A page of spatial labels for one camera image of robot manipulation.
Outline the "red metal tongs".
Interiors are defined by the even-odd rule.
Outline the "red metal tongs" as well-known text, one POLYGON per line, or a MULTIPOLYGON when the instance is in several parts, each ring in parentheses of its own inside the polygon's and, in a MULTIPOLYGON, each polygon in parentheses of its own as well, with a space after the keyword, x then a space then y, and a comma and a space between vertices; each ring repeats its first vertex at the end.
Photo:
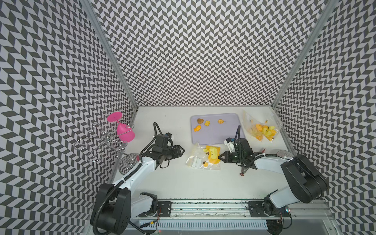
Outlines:
POLYGON ((240 175, 241 175, 241 176, 244 176, 248 169, 249 169, 248 167, 243 167, 243 166, 241 166, 241 172, 240 172, 240 175))

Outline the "lavender plastic tray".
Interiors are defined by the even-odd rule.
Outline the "lavender plastic tray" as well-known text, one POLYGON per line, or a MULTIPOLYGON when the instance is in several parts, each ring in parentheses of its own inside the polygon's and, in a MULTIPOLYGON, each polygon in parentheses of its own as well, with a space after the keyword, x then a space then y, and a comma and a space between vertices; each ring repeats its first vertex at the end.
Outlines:
POLYGON ((235 113, 195 115, 191 117, 190 122, 193 144, 209 146, 224 144, 227 138, 235 138, 236 131, 241 126, 240 119, 235 113), (202 124, 198 124, 199 118, 204 120, 202 124), (218 123, 219 119, 224 120, 224 123, 218 123), (205 126, 206 121, 210 122, 209 126, 205 126), (201 125, 201 130, 194 132, 198 125, 201 125))

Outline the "orange fish shaped cookie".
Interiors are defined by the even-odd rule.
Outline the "orange fish shaped cookie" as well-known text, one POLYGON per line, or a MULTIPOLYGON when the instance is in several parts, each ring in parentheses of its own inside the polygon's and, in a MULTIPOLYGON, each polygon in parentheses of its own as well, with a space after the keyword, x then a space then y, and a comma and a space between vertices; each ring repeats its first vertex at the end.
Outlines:
POLYGON ((199 130, 201 130, 201 125, 198 125, 196 128, 194 128, 194 132, 197 132, 199 130))

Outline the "duck print resealable bag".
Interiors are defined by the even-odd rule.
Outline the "duck print resealable bag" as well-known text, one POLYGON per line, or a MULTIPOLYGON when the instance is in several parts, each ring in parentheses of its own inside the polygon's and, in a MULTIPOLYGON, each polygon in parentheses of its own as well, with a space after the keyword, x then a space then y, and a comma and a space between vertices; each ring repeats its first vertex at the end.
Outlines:
POLYGON ((261 123, 261 132, 270 142, 276 139, 281 129, 282 127, 271 119, 266 119, 261 123))

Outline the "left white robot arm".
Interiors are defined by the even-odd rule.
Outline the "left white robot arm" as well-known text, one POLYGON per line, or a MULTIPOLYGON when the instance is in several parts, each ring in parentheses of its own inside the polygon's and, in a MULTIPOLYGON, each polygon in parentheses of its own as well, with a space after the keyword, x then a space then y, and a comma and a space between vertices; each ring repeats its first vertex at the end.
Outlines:
POLYGON ((131 220, 141 214, 154 216, 160 212, 158 197, 137 187, 163 162, 183 156, 185 150, 174 145, 170 133, 155 135, 139 155, 140 160, 128 173, 113 184, 103 184, 96 195, 90 224, 95 235, 120 235, 131 220))

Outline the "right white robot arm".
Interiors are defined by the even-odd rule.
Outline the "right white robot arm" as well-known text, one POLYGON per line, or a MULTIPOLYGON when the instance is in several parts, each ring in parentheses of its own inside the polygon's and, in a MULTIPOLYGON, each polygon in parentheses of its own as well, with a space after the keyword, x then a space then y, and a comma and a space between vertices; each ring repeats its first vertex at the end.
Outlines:
POLYGON ((287 181, 286 187, 271 192, 263 201, 246 204, 252 217, 256 212, 260 217, 275 217, 291 204, 308 204, 321 198, 329 189, 328 180, 305 155, 254 152, 245 138, 228 138, 224 144, 228 150, 219 155, 219 160, 237 164, 241 174, 249 169, 268 170, 281 174, 287 181))

